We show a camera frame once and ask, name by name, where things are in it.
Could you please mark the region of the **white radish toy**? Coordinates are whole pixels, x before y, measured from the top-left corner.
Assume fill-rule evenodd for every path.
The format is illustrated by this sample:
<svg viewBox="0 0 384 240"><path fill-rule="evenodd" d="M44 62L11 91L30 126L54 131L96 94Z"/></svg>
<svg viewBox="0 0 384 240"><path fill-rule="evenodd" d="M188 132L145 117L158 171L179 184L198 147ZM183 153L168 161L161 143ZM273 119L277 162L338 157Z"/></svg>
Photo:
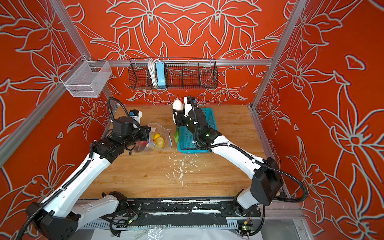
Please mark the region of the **white radish toy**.
<svg viewBox="0 0 384 240"><path fill-rule="evenodd" d="M177 124L178 112L183 113L184 107L183 107L183 103L180 100L175 100L173 103L173 121L174 121L175 125L177 126L175 134L174 134L174 140L175 140L176 144L178 144L179 140L180 140L180 127Z"/></svg>

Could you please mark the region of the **clear zip top bag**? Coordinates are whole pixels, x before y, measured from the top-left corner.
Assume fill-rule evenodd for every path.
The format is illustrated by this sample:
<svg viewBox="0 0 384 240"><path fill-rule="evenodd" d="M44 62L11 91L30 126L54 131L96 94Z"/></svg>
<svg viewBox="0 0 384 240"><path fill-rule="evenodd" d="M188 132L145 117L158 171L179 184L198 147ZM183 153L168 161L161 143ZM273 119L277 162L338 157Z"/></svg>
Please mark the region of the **clear zip top bag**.
<svg viewBox="0 0 384 240"><path fill-rule="evenodd" d="M172 148L171 130L156 123L149 123L150 138L146 142L138 142L134 152L140 153L152 150L169 151Z"/></svg>

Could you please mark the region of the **yellow potato toy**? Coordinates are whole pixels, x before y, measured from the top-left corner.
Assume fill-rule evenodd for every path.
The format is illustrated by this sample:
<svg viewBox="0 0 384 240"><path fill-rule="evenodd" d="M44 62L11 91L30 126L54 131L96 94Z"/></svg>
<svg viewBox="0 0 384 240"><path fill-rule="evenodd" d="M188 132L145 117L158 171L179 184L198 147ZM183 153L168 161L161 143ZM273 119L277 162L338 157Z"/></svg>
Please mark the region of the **yellow potato toy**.
<svg viewBox="0 0 384 240"><path fill-rule="evenodd" d="M159 137L158 139L155 140L155 144L159 147L159 148L163 148L164 145L165 145L165 140L163 137Z"/></svg>

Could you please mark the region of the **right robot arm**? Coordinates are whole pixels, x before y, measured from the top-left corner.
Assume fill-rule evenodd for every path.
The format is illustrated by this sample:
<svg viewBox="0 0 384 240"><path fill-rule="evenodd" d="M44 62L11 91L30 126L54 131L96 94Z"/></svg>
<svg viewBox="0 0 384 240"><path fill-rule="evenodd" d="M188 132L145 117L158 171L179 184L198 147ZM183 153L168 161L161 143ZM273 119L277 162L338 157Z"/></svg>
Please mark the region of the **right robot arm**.
<svg viewBox="0 0 384 240"><path fill-rule="evenodd" d="M174 101L172 112L175 125L185 127L192 133L192 143L197 149L207 150L225 158L251 179L251 187L238 193L234 207L240 215L243 215L251 207L261 205L262 218L255 230L246 226L240 227L237 231L240 236L249 238L261 231L265 222L266 206L270 205L273 200L300 203L307 199L309 191L306 185L293 175L280 170L275 159L257 157L233 144L221 132L210 127L206 115L198 107L193 97L187 96L184 101ZM287 177L299 185L303 192L301 197L282 198L277 196L277 192L283 186L283 177Z"/></svg>

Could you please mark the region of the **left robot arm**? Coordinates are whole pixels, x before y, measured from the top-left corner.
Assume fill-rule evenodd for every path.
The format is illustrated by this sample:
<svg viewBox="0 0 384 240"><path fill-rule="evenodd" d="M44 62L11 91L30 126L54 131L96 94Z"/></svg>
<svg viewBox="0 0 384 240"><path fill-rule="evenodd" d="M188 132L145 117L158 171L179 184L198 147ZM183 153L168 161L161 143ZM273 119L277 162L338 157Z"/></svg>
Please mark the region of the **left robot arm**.
<svg viewBox="0 0 384 240"><path fill-rule="evenodd" d="M90 144L90 150L80 166L41 203L32 203L26 209L27 221L17 235L21 240L30 225L49 240L69 240L84 225L104 219L111 227L129 225L134 216L127 197L111 192L99 200L81 207L76 202L96 177L125 151L132 152L138 142L149 141L151 128L141 125L142 112L124 110L125 116L115 118L108 98L113 129L99 141Z"/></svg>

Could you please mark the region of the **teal plastic basket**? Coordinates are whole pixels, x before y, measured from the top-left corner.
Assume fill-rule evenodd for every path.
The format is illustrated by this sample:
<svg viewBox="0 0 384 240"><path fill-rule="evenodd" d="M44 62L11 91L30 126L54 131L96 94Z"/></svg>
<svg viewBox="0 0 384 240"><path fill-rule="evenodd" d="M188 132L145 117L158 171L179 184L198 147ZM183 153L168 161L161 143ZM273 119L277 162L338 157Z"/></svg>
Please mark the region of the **teal plastic basket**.
<svg viewBox="0 0 384 240"><path fill-rule="evenodd" d="M202 112L206 116L208 126L217 129L216 119L212 108L201 108ZM205 154L208 150L199 150L193 144L193 133L191 133L186 127L180 127L178 150L183 154Z"/></svg>

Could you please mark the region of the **light blue box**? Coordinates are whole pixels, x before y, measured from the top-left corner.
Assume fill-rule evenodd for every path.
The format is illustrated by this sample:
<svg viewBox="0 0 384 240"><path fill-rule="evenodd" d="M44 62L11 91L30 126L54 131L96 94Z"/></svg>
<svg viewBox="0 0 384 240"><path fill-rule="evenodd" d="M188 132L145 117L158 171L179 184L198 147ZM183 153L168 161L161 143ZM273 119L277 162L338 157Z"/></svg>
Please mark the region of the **light blue box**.
<svg viewBox="0 0 384 240"><path fill-rule="evenodd" d="M157 62L156 70L157 70L158 86L159 88L165 88L166 87L165 64L163 62Z"/></svg>

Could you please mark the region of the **clear plastic wall bin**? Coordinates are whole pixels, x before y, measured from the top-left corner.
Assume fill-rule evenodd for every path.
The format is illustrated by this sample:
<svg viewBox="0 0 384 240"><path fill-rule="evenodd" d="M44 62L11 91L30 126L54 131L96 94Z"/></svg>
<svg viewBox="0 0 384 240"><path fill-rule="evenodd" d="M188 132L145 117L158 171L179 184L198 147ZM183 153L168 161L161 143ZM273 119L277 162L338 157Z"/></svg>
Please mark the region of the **clear plastic wall bin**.
<svg viewBox="0 0 384 240"><path fill-rule="evenodd" d="M85 56L77 58L59 77L60 82L74 98L98 98L102 94L112 96L107 82L112 68L107 61L89 61Z"/></svg>

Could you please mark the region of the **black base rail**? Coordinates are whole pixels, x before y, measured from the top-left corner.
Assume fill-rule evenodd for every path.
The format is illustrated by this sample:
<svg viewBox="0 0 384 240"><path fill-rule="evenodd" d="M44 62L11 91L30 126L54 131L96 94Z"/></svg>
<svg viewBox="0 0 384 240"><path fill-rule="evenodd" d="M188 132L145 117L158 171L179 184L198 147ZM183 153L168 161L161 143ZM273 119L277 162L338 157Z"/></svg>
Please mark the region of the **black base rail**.
<svg viewBox="0 0 384 240"><path fill-rule="evenodd" d="M237 229L255 227L261 216L257 205L242 210L235 197L136 198L104 219L112 221L116 230L157 226Z"/></svg>

